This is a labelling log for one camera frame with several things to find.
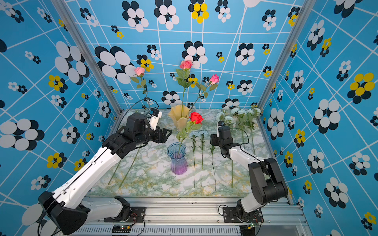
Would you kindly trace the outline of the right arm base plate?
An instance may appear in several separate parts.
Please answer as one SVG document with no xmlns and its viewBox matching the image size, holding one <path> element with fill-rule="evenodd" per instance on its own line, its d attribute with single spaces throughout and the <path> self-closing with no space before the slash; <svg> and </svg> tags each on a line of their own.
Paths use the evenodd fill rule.
<svg viewBox="0 0 378 236">
<path fill-rule="evenodd" d="M 264 222 L 263 214 L 260 208 L 244 212 L 240 206 L 237 207 L 222 207 L 222 216 L 224 223 L 248 223 L 260 224 Z"/>
</svg>

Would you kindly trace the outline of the clear ribbed glass vase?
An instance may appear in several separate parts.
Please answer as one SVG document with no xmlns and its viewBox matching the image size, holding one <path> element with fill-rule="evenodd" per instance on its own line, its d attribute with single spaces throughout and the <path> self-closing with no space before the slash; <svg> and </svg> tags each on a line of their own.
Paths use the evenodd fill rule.
<svg viewBox="0 0 378 236">
<path fill-rule="evenodd" d="M 147 118 L 150 118 L 154 114 L 154 107 L 149 107 L 144 110 L 144 115 L 147 116 Z"/>
</svg>

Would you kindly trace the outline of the light blue peony bouquet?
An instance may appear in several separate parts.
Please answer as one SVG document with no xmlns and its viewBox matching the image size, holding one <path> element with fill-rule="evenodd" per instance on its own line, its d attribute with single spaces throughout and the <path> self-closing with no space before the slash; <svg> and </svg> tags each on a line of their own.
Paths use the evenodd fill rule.
<svg viewBox="0 0 378 236">
<path fill-rule="evenodd" d="M 253 140 L 253 134 L 255 130 L 255 120 L 260 117 L 261 110 L 257 106 L 252 106 L 251 109 L 246 111 L 247 120 L 245 122 L 246 128 L 249 131 L 248 137 L 252 142 L 253 153 L 256 154 L 256 149 Z"/>
</svg>

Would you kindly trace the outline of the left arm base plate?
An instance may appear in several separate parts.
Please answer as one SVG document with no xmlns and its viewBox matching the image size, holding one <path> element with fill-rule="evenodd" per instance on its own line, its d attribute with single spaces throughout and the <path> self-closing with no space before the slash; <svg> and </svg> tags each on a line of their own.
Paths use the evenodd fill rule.
<svg viewBox="0 0 378 236">
<path fill-rule="evenodd" d="M 107 217 L 104 222 L 128 222 L 128 223 L 142 223 L 146 214 L 146 207 L 131 206 L 128 210 L 121 212 L 119 216 L 111 218 Z"/>
</svg>

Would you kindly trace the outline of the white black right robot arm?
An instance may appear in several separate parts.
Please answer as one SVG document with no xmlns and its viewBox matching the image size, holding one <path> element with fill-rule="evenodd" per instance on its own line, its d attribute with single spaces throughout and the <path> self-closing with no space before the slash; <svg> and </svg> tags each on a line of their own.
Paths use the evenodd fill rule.
<svg viewBox="0 0 378 236">
<path fill-rule="evenodd" d="M 238 200 L 235 216 L 239 222 L 262 220 L 261 208 L 288 195 L 288 188 L 277 161 L 261 158 L 234 142 L 230 127 L 218 122 L 216 134 L 211 134 L 211 145 L 218 146 L 224 158 L 239 163 L 249 171 L 251 193 Z"/>
</svg>

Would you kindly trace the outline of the purple tinted glass vase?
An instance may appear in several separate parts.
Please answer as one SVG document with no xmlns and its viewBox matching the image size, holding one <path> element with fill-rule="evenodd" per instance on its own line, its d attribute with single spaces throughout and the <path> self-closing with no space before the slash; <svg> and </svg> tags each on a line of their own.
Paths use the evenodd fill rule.
<svg viewBox="0 0 378 236">
<path fill-rule="evenodd" d="M 167 155 L 171 159 L 170 169 L 175 175 L 182 175 L 188 169 L 185 159 L 187 153 L 186 146 L 182 143 L 173 143 L 167 148 Z"/>
</svg>

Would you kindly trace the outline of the yellow beige vase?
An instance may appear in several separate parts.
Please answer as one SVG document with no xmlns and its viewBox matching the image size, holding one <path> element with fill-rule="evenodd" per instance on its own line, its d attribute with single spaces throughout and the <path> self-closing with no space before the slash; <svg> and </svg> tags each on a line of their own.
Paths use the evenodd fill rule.
<svg viewBox="0 0 378 236">
<path fill-rule="evenodd" d="M 190 108 L 183 105 L 171 107 L 171 111 L 168 113 L 168 116 L 172 119 L 177 130 L 182 131 L 190 119 Z"/>
</svg>

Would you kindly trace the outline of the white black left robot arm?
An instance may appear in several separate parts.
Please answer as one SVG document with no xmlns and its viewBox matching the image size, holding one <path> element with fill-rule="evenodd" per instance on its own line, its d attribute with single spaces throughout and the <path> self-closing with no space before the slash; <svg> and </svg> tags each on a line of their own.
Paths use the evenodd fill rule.
<svg viewBox="0 0 378 236">
<path fill-rule="evenodd" d="M 64 235 L 73 234 L 85 223 L 95 220 L 112 218 L 125 222 L 133 216 L 130 203 L 122 197 L 102 201 L 84 201 L 84 197 L 127 154 L 149 142 L 159 144 L 167 141 L 172 131 L 158 126 L 162 112 L 153 108 L 149 113 L 150 117 L 131 114 L 126 125 L 110 135 L 93 158 L 71 179 L 53 192 L 45 191 L 39 196 L 44 213 Z"/>
</svg>

